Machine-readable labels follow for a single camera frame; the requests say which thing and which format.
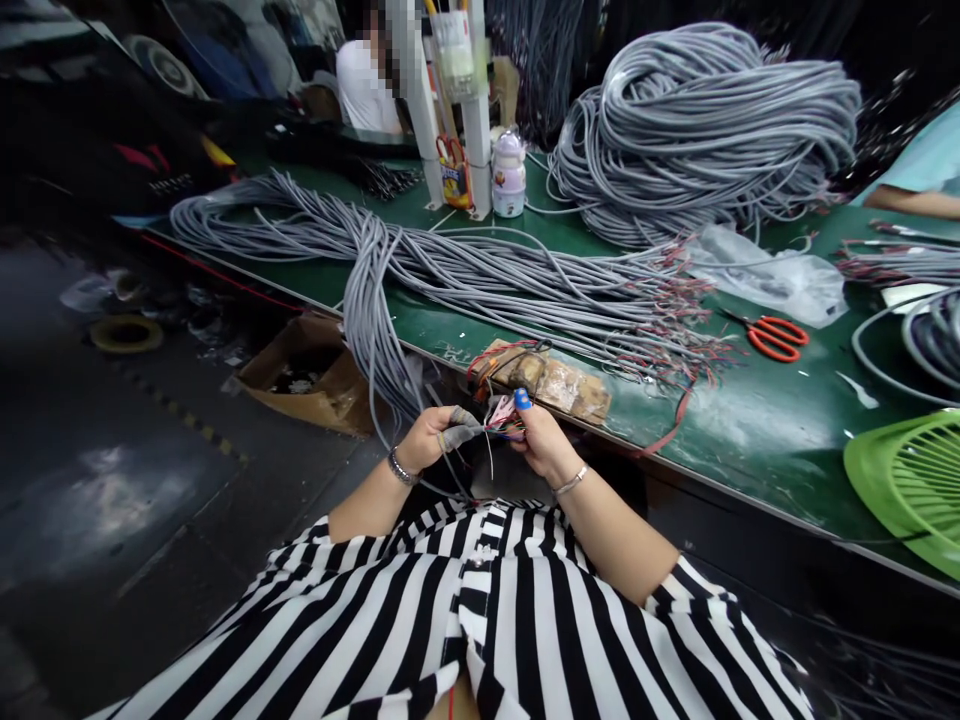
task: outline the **bundle of gray cables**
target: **bundle of gray cables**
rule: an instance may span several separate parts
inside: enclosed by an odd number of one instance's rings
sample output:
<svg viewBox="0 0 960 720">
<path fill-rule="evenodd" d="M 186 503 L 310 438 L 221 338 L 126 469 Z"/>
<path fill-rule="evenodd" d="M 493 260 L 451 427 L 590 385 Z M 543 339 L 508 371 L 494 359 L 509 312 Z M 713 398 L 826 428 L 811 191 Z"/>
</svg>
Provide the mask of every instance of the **bundle of gray cables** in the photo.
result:
<svg viewBox="0 0 960 720">
<path fill-rule="evenodd" d="M 570 108 L 547 191 L 627 247 L 718 222 L 759 232 L 832 200 L 828 178 L 854 160 L 859 109 L 839 63 L 765 64 L 750 35 L 723 23 L 652 33 Z"/>
<path fill-rule="evenodd" d="M 870 247 L 880 252 L 859 252 Z M 913 282 L 960 285 L 960 245 L 905 240 L 844 240 L 837 269 L 855 282 L 885 287 Z"/>
<path fill-rule="evenodd" d="M 584 25 L 596 22 L 601 0 L 486 0 L 494 54 L 520 74 L 517 124 L 524 137 L 546 143 L 570 106 L 574 67 L 589 59 Z"/>
<path fill-rule="evenodd" d="M 942 398 L 921 392 L 891 377 L 870 359 L 863 349 L 863 333 L 874 323 L 896 309 L 913 303 L 900 325 L 903 344 L 918 366 L 935 380 L 950 388 L 951 398 Z M 922 301 L 909 298 L 884 308 L 868 318 L 853 333 L 851 339 L 857 358 L 874 375 L 898 390 L 941 407 L 960 408 L 960 287 L 935 293 Z"/>
<path fill-rule="evenodd" d="M 253 221 L 238 219 L 251 209 Z M 179 241 L 202 252 L 277 263 L 353 262 L 343 302 L 347 343 L 370 381 L 371 401 L 379 393 L 408 419 L 423 409 L 423 399 L 391 322 L 388 277 L 463 315 L 549 339 L 632 379 L 686 384 L 701 372 L 711 375 L 728 350 L 692 327 L 704 317 L 699 301 L 706 286 L 681 274 L 677 244 L 581 258 L 550 252 L 510 228 L 403 228 L 276 171 L 184 200 L 170 220 Z"/>
</svg>

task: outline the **woman's right hand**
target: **woman's right hand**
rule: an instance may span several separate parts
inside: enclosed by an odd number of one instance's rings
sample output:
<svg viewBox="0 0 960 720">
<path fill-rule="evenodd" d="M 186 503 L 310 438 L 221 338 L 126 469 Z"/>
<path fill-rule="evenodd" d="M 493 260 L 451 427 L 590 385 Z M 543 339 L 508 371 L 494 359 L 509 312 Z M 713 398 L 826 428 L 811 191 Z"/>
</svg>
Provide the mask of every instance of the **woman's right hand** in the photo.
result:
<svg viewBox="0 0 960 720">
<path fill-rule="evenodd" d="M 567 440 L 559 423 L 547 410 L 534 405 L 527 391 L 517 388 L 513 404 L 526 427 L 524 442 L 510 446 L 523 453 L 533 471 L 556 490 L 570 482 L 583 467 L 583 459 Z"/>
</svg>

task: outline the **floor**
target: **floor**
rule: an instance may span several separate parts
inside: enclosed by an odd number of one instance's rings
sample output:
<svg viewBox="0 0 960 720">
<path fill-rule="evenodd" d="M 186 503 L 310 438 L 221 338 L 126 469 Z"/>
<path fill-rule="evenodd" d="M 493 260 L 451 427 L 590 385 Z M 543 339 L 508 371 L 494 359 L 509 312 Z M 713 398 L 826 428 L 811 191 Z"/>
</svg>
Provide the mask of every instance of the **floor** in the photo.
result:
<svg viewBox="0 0 960 720">
<path fill-rule="evenodd" d="M 383 456 L 377 440 L 222 389 L 230 370 L 201 362 L 189 335 L 107 362 L 82 342 L 86 318 L 58 301 L 82 275 L 35 249 L 0 254 L 0 624 L 29 658 L 27 675 L 75 717 L 162 669 L 270 548 Z M 187 428 L 143 382 L 249 462 Z"/>
</svg>

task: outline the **red wire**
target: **red wire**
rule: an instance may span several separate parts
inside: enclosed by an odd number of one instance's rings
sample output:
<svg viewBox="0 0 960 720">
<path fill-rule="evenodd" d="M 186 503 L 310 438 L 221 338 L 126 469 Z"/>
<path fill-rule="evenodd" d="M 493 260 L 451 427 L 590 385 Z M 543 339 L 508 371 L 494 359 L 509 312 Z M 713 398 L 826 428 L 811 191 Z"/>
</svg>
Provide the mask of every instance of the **red wire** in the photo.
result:
<svg viewBox="0 0 960 720">
<path fill-rule="evenodd" d="M 207 271 L 208 273 L 210 273 L 211 275 L 213 275 L 213 276 L 215 276 L 215 277 L 218 277 L 218 278 L 220 278 L 221 280 L 224 280 L 225 282 L 228 282 L 228 283 L 230 283 L 231 285 L 234 285 L 234 286 L 240 288 L 241 290 L 246 290 L 246 291 L 247 291 L 248 293 L 250 293 L 251 295 L 256 295 L 258 298 L 262 298 L 263 300 L 269 300 L 269 301 L 272 302 L 274 305 L 279 305 L 280 307 L 286 308 L 287 310 L 293 310 L 294 312 L 298 312 L 298 313 L 299 313 L 299 312 L 303 312 L 303 308 L 294 307 L 293 305 L 288 305 L 287 303 L 283 302 L 282 300 L 277 300 L 276 298 L 272 298 L 272 297 L 270 297 L 269 295 L 264 295 L 262 292 L 258 292 L 257 290 L 254 290 L 253 288 L 248 287 L 247 285 L 244 285 L 243 283 L 237 282 L 237 281 L 234 280 L 233 278 L 228 277 L 228 276 L 224 275 L 223 273 L 214 270 L 214 269 L 213 269 L 212 267 L 210 267 L 209 265 L 204 265 L 202 262 L 200 262 L 200 261 L 197 260 L 196 258 L 190 257 L 190 256 L 187 255 L 186 253 L 182 253 L 182 252 L 180 252 L 179 250 L 175 250 L 174 248 L 172 248 L 172 247 L 170 247 L 170 246 L 168 246 L 168 245 L 164 245 L 164 244 L 163 244 L 162 242 L 160 242 L 159 240 L 155 240 L 154 238 L 149 237 L 148 235 L 145 235 L 145 234 L 143 234 L 143 233 L 140 233 L 140 237 L 143 238 L 144 240 L 146 240 L 148 243 L 152 243 L 153 245 L 156 245 L 156 246 L 159 247 L 159 248 L 163 248 L 163 249 L 166 250 L 168 253 L 172 253 L 173 255 L 176 255 L 177 257 L 179 257 L 179 258 L 181 258 L 181 259 L 183 259 L 183 260 L 186 260 L 186 261 L 187 261 L 188 263 L 190 263 L 191 265 L 195 265 L 195 266 L 197 266 L 198 268 L 203 268 L 204 270 L 206 270 L 206 271 Z"/>
<path fill-rule="evenodd" d="M 470 379 L 470 376 L 473 374 L 473 368 L 475 368 L 477 366 L 477 363 L 483 360 L 484 358 L 489 357 L 491 355 L 496 355 L 497 353 L 502 353 L 505 350 L 509 350 L 510 348 L 513 348 L 513 347 L 520 347 L 521 345 L 536 345 L 536 344 L 537 343 L 535 340 L 521 340 L 520 342 L 510 343 L 509 345 L 501 345 L 499 347 L 495 347 L 492 350 L 487 350 L 486 352 L 481 353 L 480 355 L 477 355 L 473 359 L 473 362 L 470 363 L 470 367 L 467 368 L 467 379 L 468 380 Z"/>
<path fill-rule="evenodd" d="M 667 443 L 677 436 L 677 433 L 680 431 L 680 425 L 683 423 L 683 418 L 687 414 L 687 405 L 690 404 L 690 398 L 693 397 L 693 385 L 694 383 L 690 383 L 690 389 L 684 391 L 683 397 L 680 399 L 680 404 L 677 405 L 677 415 L 674 419 L 673 430 L 668 432 L 652 445 L 648 445 L 643 450 L 638 450 L 636 453 L 634 453 L 635 457 L 649 457 L 650 455 L 655 455 L 656 453 L 660 452 L 667 445 Z"/>
</svg>

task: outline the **green plastic fan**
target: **green plastic fan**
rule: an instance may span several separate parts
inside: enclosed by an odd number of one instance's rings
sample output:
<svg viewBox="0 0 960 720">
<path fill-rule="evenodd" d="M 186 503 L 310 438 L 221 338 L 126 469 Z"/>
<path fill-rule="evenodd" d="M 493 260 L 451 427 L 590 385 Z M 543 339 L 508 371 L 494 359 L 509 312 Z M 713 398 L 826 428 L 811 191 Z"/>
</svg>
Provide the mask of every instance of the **green plastic fan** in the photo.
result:
<svg viewBox="0 0 960 720">
<path fill-rule="evenodd" d="M 915 537 L 904 545 L 960 580 L 960 412 L 858 435 L 843 463 L 877 519 L 896 537 Z"/>
</svg>

